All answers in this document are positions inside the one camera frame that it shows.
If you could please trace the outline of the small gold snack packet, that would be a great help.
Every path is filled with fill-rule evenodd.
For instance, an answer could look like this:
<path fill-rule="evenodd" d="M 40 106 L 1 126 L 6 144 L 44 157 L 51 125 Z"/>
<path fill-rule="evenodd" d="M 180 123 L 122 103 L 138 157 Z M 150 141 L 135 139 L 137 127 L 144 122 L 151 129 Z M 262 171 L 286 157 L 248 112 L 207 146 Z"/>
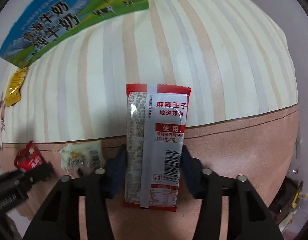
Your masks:
<path fill-rule="evenodd" d="M 28 68 L 21 68 L 12 75 L 5 93 L 6 107 L 13 106 L 21 100 L 21 87 L 27 72 Z"/>

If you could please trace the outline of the small red snack packet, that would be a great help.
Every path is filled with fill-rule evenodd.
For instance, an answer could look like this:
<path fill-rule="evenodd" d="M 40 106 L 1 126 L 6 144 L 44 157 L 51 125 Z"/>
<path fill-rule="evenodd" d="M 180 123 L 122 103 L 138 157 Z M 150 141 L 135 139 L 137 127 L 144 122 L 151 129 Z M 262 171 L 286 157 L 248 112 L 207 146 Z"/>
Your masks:
<path fill-rule="evenodd" d="M 31 171 L 43 163 L 45 160 L 33 141 L 29 141 L 14 159 L 14 166 L 22 172 Z"/>

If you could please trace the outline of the striped cream blanket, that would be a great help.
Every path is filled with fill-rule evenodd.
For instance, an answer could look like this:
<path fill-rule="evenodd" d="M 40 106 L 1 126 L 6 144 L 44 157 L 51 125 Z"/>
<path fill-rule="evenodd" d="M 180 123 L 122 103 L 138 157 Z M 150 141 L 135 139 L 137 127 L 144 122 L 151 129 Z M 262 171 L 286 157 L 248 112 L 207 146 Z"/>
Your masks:
<path fill-rule="evenodd" d="M 0 110 L 0 145 L 125 134 L 126 85 L 191 88 L 187 126 L 298 103 L 280 27 L 250 0 L 150 0 L 79 32 L 33 63 Z"/>

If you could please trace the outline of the red white spicy strip packet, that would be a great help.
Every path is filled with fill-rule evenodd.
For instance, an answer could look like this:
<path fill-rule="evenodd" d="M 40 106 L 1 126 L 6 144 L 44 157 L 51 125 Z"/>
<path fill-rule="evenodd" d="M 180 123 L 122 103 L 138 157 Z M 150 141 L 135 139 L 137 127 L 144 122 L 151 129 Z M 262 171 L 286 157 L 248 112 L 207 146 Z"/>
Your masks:
<path fill-rule="evenodd" d="M 191 89 L 128 83 L 125 203 L 174 212 Z"/>

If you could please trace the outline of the blue green milk carton box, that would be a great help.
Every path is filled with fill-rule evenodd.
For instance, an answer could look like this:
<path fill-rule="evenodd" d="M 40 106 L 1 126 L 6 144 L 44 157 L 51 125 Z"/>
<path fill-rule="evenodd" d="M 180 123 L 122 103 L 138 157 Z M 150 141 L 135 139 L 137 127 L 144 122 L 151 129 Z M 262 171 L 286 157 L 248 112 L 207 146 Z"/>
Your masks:
<path fill-rule="evenodd" d="M 148 8 L 149 0 L 33 0 L 4 39 L 0 57 L 25 68 L 91 25 Z"/>

